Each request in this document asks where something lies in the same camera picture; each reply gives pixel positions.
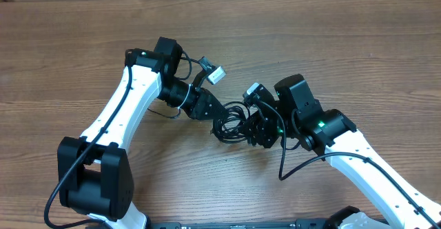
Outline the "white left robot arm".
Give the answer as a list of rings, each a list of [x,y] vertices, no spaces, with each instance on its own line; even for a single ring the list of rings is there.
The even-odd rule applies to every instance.
[[[204,121],[224,119],[226,109],[204,81],[217,84],[225,75],[206,57],[197,61],[201,71],[192,83],[176,77],[180,61],[194,63],[174,39],[161,37],[153,51],[125,51],[123,75],[103,111],[77,137],[64,137],[57,150],[59,182],[45,206],[44,221],[54,199],[97,228],[151,228],[150,218],[133,202],[134,180],[128,161],[129,146],[145,112],[155,99]]]

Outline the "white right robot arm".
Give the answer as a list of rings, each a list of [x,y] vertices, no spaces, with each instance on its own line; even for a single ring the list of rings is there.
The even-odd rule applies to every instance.
[[[440,204],[430,200],[402,178],[369,144],[356,124],[337,109],[323,110],[301,74],[280,80],[272,94],[254,83],[244,93],[247,106],[257,109],[253,134],[266,148],[280,139],[287,152],[287,139],[316,156],[289,172],[326,161],[348,178],[373,204],[389,228],[439,228]]]

